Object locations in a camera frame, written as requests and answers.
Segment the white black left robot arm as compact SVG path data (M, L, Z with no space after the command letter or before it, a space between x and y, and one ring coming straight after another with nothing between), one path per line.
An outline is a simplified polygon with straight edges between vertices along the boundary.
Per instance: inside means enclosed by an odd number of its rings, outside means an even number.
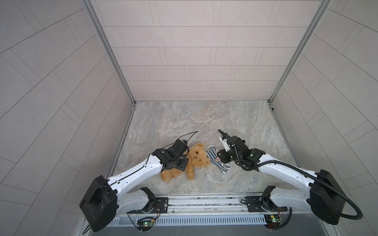
M88 222L85 232L98 232L117 215L152 205L154 195L149 189L142 188L133 193L130 190L164 170L184 171L189 162L189 152L189 147L160 148L149 154L146 160L119 175L108 179L102 175L95 178L79 204Z

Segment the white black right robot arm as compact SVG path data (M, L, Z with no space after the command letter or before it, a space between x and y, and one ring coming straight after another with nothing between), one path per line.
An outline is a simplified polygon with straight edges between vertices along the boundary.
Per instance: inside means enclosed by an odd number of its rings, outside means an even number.
M345 200L336 194L341 189L327 171L308 171L297 168L257 148L250 149L237 136L220 136L224 149L218 155L222 161L234 161L245 171L258 171L279 178L296 189L282 189L274 185L266 187L258 205L265 211L275 211L280 207L298 208L311 211L322 221L337 225L345 205Z

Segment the blue white striped sweater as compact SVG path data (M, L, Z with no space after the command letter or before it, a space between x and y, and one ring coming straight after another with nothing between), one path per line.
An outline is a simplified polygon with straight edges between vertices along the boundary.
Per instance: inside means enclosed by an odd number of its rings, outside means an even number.
M215 164L225 175L231 169L231 166L224 164L221 161L221 159L218 157L218 151L219 149L215 145L209 145L206 154L210 161Z

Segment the brown teddy bear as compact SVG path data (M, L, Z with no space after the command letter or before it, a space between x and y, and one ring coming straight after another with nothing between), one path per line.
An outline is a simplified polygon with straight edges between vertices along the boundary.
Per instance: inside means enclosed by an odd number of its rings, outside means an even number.
M210 158L207 157L207 153L204 149L204 143L197 143L192 146L188 153L188 164L185 169L188 180L194 180L195 167L202 168L208 167L211 164ZM172 168L170 170L164 170L160 173L161 180L163 182L169 182L170 180L180 176L184 171Z

